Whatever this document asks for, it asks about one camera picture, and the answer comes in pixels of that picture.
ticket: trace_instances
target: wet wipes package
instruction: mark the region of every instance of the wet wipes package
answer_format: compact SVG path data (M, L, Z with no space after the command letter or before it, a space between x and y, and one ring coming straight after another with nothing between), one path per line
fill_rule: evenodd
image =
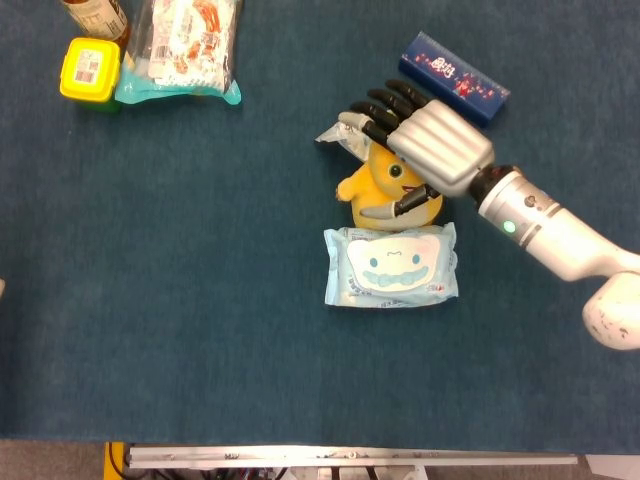
M453 223L387 235L361 228L325 230L327 305L420 307L458 296Z

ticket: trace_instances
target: label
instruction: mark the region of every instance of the label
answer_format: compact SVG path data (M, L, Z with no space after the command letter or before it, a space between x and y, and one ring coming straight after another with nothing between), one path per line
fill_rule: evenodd
M73 72L73 79L76 83L84 85L95 85L98 81L98 74L102 66L102 52L96 50L80 50L78 63Z
M127 17L117 0L87 0L64 5L88 36L117 40L127 29Z

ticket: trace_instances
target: blue box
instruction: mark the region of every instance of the blue box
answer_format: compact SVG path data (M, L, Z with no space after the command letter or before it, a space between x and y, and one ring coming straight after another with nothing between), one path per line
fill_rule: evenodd
M479 125L487 125L510 92L420 32L400 58L400 71Z

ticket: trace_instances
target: snack package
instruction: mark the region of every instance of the snack package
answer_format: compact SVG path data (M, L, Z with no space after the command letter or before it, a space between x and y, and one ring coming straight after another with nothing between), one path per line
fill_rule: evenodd
M212 95L240 103L231 76L241 0L143 0L116 100Z

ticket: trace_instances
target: plastic bag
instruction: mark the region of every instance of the plastic bag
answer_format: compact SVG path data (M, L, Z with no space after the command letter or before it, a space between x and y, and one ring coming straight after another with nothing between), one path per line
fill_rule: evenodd
M453 223L393 235L341 228L325 230L324 239L329 253L327 305L420 307L458 296Z
M369 160L372 140L360 130L342 122L336 122L329 130L316 138L316 142L338 142L361 162Z
M143 0L116 100L212 95L240 103L231 65L241 0Z

